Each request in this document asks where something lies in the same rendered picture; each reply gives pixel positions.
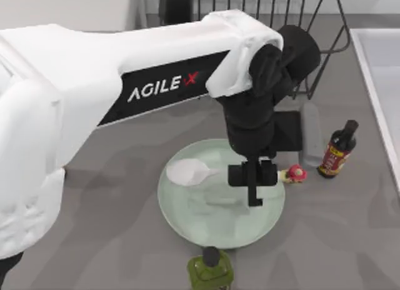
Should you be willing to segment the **pale green plate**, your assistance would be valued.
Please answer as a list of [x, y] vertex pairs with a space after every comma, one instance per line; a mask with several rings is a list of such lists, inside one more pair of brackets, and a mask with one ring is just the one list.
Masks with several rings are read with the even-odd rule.
[[284, 184], [258, 187], [263, 205], [249, 207], [247, 188], [228, 184], [228, 165], [241, 163], [244, 158], [231, 150], [227, 139], [196, 141], [167, 163], [186, 158], [199, 159], [220, 173], [191, 187], [178, 186], [167, 178], [166, 171], [161, 173], [157, 185], [159, 207], [166, 222], [181, 237], [198, 246], [236, 249], [260, 240], [279, 221], [286, 198]]

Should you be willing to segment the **white spoon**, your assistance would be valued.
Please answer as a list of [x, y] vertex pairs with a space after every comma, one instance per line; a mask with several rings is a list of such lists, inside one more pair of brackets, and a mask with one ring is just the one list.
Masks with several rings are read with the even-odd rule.
[[222, 174], [226, 170], [209, 167], [197, 158], [185, 158], [173, 161], [166, 167], [166, 176], [178, 186], [191, 187], [203, 183], [207, 178]]

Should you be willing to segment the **green bottle with black cap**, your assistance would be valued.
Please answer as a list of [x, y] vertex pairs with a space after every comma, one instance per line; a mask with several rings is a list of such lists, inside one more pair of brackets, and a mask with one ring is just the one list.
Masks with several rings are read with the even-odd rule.
[[187, 262], [190, 290], [232, 290], [234, 269], [229, 256], [222, 250], [208, 246], [200, 256]]

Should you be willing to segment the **dark bottle with red label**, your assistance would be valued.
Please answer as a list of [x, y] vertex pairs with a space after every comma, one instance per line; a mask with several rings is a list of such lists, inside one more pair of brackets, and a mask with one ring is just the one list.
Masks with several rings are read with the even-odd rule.
[[322, 163], [317, 167], [324, 178], [335, 178], [343, 168], [346, 160], [356, 147], [355, 132], [359, 123], [349, 119], [342, 129], [334, 131], [327, 144]]

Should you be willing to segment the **small red and yellow bottle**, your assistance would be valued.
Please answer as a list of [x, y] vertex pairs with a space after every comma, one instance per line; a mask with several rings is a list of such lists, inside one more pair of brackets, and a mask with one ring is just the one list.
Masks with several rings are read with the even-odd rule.
[[298, 164], [292, 165], [288, 169], [280, 170], [277, 174], [281, 182], [288, 184], [302, 183], [306, 180], [307, 175], [307, 171]]

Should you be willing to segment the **black cutlery holder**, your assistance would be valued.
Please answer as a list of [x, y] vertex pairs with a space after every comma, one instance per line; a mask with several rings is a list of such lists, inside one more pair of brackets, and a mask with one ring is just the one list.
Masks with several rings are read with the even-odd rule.
[[159, 0], [162, 25], [190, 23], [193, 20], [194, 0]]

